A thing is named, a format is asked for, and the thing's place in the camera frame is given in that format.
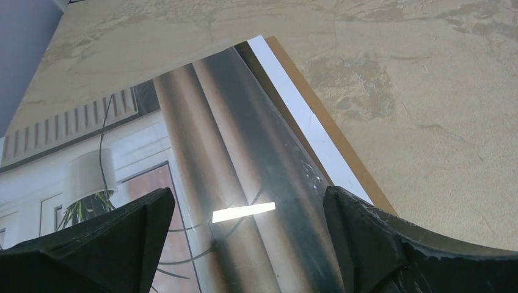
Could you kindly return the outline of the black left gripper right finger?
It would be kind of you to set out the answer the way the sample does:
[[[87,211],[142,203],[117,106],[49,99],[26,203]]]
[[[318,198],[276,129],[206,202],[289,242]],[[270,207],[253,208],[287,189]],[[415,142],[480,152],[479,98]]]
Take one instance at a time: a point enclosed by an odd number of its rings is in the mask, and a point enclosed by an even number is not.
[[[517,252],[453,239],[342,187],[323,198],[346,292],[516,292]]]

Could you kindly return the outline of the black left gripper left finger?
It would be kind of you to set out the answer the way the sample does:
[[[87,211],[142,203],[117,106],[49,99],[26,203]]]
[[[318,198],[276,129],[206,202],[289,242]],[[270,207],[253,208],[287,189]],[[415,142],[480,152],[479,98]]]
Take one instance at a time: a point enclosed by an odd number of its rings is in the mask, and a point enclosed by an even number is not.
[[[2,292],[149,292],[175,199],[156,189],[1,252]]]

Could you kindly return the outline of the glossy photo print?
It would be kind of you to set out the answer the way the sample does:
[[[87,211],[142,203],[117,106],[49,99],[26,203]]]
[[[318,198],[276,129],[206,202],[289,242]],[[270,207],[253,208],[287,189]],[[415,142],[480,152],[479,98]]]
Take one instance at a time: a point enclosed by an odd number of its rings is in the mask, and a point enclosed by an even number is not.
[[[144,292],[343,292],[327,186],[366,195],[262,37],[1,139],[1,250],[169,189]]]

